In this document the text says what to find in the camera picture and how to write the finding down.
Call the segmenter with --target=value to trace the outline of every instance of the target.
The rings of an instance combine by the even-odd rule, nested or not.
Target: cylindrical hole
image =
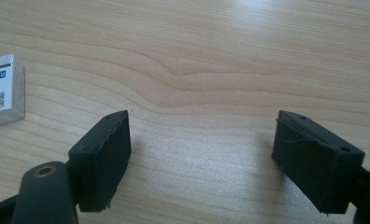
[[[340,150],[350,152],[350,148],[348,147],[341,147]]]
[[[55,166],[44,166],[39,168],[35,173],[34,176],[41,178],[41,177],[46,177],[48,175],[53,174],[56,171]]]

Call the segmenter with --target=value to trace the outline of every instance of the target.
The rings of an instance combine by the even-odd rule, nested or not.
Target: small hole
[[[348,147],[341,147],[340,150],[350,152],[350,148]]]
[[[56,171],[55,166],[44,166],[34,173],[35,177],[45,177],[53,174]]]

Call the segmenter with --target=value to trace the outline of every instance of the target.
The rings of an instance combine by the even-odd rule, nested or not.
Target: wood grain
[[[270,158],[279,109],[366,152],[370,0],[0,0],[0,55],[26,67],[26,118],[0,127],[0,201],[22,174],[129,110],[110,209],[80,223],[351,223]]]

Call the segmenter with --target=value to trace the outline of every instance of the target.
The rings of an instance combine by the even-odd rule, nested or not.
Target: table surface
[[[133,154],[87,223],[351,223],[271,159],[280,109],[365,151],[370,0],[0,0],[0,55],[26,70],[26,118],[0,127],[0,201],[128,110]]]

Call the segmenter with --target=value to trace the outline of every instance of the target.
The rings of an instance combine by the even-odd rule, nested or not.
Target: black clamp jaw
[[[370,223],[370,172],[362,168],[363,157],[313,120],[279,111],[272,158],[320,212],[344,214],[352,202],[354,223]]]
[[[0,224],[78,223],[109,206],[131,154],[127,111],[102,118],[68,152],[69,161],[29,170],[17,196],[0,203]]]

